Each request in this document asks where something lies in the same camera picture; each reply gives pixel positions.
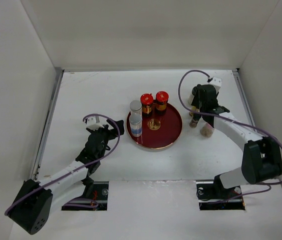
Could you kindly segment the pink-lid spice shaker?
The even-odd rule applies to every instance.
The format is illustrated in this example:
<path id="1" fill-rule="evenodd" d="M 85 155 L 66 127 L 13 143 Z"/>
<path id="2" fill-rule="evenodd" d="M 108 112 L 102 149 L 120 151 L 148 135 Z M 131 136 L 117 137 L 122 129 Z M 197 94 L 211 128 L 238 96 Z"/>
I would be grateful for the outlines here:
<path id="1" fill-rule="evenodd" d="M 205 123 L 204 126 L 200 130 L 200 134 L 206 138 L 210 138 L 214 133 L 214 128 L 209 124 Z"/>

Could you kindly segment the silver-lid shaker light label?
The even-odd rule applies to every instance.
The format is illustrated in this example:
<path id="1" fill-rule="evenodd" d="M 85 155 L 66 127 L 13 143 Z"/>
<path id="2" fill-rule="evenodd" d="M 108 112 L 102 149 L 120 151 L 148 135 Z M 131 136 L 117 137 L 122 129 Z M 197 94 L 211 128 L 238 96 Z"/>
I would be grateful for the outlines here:
<path id="1" fill-rule="evenodd" d="M 140 100 L 133 100 L 130 103 L 130 113 L 131 115 L 142 115 L 142 104 Z"/>

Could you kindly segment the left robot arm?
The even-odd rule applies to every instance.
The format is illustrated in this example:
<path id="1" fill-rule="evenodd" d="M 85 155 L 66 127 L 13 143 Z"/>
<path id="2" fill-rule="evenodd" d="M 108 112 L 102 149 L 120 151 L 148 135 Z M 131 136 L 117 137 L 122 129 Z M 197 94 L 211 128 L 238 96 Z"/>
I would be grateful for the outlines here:
<path id="1" fill-rule="evenodd" d="M 100 123 L 100 114 L 89 114 L 83 118 L 86 130 L 90 133 L 83 150 L 66 168 L 54 175 L 23 183 L 5 216 L 13 220 L 28 234 L 34 235 L 46 224 L 50 213 L 63 206 L 76 207 L 73 200 L 76 194 L 88 199 L 93 194 L 92 174 L 100 167 L 102 159 L 109 156 L 114 147 L 108 145 L 111 140 L 120 140 L 124 134 L 124 121 L 106 119 Z"/>

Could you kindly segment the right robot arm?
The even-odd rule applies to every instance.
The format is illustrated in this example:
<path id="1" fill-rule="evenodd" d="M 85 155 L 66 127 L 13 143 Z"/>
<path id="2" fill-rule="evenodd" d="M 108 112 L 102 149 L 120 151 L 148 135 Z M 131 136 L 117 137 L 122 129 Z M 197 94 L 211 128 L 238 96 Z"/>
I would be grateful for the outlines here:
<path id="1" fill-rule="evenodd" d="M 219 105 L 216 88 L 211 84 L 193 88 L 192 119 L 203 119 L 230 138 L 243 152 L 242 165 L 214 177 L 212 184 L 198 185 L 198 198 L 225 200 L 241 185 L 258 185 L 282 175 L 282 155 L 278 141 L 268 133 L 261 135 L 252 126 L 239 122 L 224 106 Z"/>

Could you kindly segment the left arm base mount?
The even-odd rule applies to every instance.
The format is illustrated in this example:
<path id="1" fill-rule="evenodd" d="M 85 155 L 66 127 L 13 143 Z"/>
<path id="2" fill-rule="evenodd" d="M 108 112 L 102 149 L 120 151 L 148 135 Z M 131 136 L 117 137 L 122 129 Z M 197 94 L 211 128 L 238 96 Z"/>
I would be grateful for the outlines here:
<path id="1" fill-rule="evenodd" d="M 61 207 L 62 211 L 107 211 L 109 196 L 108 181 L 87 182 L 82 194 Z"/>

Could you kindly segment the silver-lid shaker blue label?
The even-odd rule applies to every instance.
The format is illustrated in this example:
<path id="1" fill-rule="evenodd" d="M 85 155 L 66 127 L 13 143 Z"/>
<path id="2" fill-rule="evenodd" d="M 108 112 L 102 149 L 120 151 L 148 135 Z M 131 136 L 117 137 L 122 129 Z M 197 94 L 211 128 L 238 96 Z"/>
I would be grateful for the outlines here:
<path id="1" fill-rule="evenodd" d="M 142 116 L 137 113 L 132 113 L 129 117 L 131 133 L 134 137 L 142 135 Z"/>

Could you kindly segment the red-lid jar amber contents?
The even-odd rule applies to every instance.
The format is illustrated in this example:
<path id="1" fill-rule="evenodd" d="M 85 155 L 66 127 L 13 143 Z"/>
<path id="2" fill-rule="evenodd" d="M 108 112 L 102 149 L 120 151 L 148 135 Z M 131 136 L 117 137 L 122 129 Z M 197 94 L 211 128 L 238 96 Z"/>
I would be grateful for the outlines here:
<path id="1" fill-rule="evenodd" d="M 153 107 L 153 96 L 151 93 L 145 93 L 141 95 L 140 102 L 142 105 L 142 116 L 149 117 L 152 114 L 152 107 Z"/>

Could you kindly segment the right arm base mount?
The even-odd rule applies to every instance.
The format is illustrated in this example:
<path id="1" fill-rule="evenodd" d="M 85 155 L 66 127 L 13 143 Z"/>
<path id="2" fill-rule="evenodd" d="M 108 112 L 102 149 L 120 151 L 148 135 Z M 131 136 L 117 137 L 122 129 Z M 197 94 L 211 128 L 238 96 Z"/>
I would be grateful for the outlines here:
<path id="1" fill-rule="evenodd" d="M 201 211 L 245 210 L 240 186 L 224 188 L 218 177 L 213 180 L 196 181 L 196 196 Z"/>

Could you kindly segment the black-cap bottle white contents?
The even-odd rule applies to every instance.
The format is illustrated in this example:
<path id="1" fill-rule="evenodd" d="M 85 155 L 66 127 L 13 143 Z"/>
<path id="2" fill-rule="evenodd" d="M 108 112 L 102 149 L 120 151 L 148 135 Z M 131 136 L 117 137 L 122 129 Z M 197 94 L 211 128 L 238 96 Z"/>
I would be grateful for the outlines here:
<path id="1" fill-rule="evenodd" d="M 188 104 L 193 106 L 193 107 L 198 107 L 199 106 L 199 89 L 201 85 L 197 85 L 192 88 L 190 96 L 188 98 Z"/>

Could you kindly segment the small gold-cap yellow bottle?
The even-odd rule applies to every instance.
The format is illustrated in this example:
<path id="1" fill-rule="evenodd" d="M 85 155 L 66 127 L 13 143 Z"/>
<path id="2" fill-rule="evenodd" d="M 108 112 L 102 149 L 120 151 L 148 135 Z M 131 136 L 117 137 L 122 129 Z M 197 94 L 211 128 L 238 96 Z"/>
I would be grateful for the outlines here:
<path id="1" fill-rule="evenodd" d="M 196 128 L 201 118 L 201 116 L 199 114 L 196 114 L 196 112 L 200 112 L 200 109 L 196 108 L 195 106 L 192 106 L 191 111 L 189 112 L 189 115 L 192 117 L 189 123 L 189 126 L 191 128 Z"/>

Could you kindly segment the red-lid jar dark sauce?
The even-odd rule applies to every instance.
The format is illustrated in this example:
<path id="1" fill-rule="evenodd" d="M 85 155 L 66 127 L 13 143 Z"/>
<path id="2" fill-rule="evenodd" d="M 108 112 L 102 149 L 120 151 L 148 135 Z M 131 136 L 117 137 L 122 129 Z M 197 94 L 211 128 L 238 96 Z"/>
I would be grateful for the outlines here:
<path id="1" fill-rule="evenodd" d="M 158 115 L 163 115 L 167 109 L 169 95 L 165 91 L 159 91 L 155 96 L 155 112 Z"/>

